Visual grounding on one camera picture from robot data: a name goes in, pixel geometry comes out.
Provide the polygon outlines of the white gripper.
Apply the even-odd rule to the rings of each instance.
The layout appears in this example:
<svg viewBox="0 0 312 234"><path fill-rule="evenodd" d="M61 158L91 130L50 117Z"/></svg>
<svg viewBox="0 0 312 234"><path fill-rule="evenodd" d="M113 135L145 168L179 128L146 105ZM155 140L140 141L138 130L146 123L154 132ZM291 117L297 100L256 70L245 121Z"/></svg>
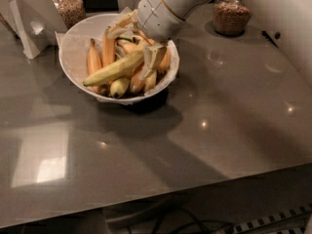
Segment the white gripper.
<svg viewBox="0 0 312 234"><path fill-rule="evenodd" d="M184 25L184 20L175 16L163 0L141 0L137 10L121 15L107 29L107 37L116 39L127 31L138 31L158 42L170 40ZM144 66L139 79L150 77L162 62L167 47L155 43L143 48Z"/></svg>

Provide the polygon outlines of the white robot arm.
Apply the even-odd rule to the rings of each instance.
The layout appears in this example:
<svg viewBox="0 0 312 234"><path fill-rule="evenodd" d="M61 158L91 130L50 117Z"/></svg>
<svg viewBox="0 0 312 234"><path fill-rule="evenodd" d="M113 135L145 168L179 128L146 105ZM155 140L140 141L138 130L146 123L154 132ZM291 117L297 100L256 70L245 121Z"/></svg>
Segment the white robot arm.
<svg viewBox="0 0 312 234"><path fill-rule="evenodd" d="M109 35L117 36L130 24L158 42L168 41L195 8L207 2L247 6L302 78L312 84L312 0L140 0L135 10L112 24Z"/></svg>

